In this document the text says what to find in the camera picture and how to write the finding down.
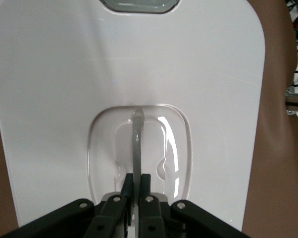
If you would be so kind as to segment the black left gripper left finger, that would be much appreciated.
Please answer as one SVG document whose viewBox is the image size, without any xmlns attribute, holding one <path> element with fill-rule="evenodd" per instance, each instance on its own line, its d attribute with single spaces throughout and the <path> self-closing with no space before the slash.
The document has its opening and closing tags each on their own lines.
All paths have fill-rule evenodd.
<svg viewBox="0 0 298 238">
<path fill-rule="evenodd" d="M 126 238 L 131 225 L 134 195 L 133 175 L 125 176 L 120 192 L 107 193 L 95 206 L 89 225 L 91 238 Z"/>
</svg>

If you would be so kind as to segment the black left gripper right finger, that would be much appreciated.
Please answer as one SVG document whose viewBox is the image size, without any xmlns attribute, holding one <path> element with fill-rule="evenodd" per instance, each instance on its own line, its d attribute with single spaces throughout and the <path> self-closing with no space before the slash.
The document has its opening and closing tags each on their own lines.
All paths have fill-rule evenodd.
<svg viewBox="0 0 298 238">
<path fill-rule="evenodd" d="M 159 199 L 151 193 L 151 175 L 142 174 L 139 198 L 139 237 L 163 238 L 164 221 Z"/>
</svg>

